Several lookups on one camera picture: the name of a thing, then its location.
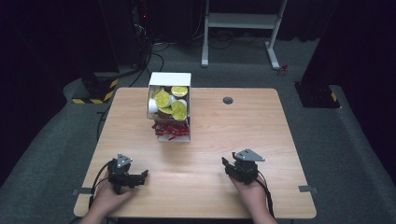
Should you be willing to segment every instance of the white box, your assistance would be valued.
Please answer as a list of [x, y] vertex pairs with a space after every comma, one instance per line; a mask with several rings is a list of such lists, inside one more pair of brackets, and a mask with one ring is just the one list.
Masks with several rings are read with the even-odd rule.
[[[181, 100], [187, 103], [187, 117], [185, 119], [173, 119], [172, 116], [167, 115], [169, 118], [160, 118], [158, 112], [158, 105], [155, 103], [154, 96], [160, 91], [166, 91], [173, 100], [179, 98], [174, 97], [170, 92], [172, 87], [186, 87], [187, 94]], [[173, 142], [190, 142], [191, 141], [191, 73], [159, 73], [154, 72], [151, 74], [151, 79], [148, 84], [148, 110], [147, 118], [154, 119], [152, 128], [155, 130], [158, 141], [173, 141]]]

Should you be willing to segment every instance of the wooden table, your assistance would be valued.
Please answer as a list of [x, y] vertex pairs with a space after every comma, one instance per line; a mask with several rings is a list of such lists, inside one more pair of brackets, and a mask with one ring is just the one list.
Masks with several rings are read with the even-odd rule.
[[[221, 157], [254, 150], [272, 192], [278, 218], [316, 215], [290, 129], [273, 89], [191, 89], [191, 142], [158, 142], [147, 119], [148, 88], [120, 88], [83, 182], [90, 188], [100, 168], [117, 153], [133, 159], [130, 174], [148, 169], [145, 185], [113, 217], [250, 217]], [[231, 105], [223, 98], [233, 98]], [[79, 194], [75, 214], [88, 210], [88, 194]]]

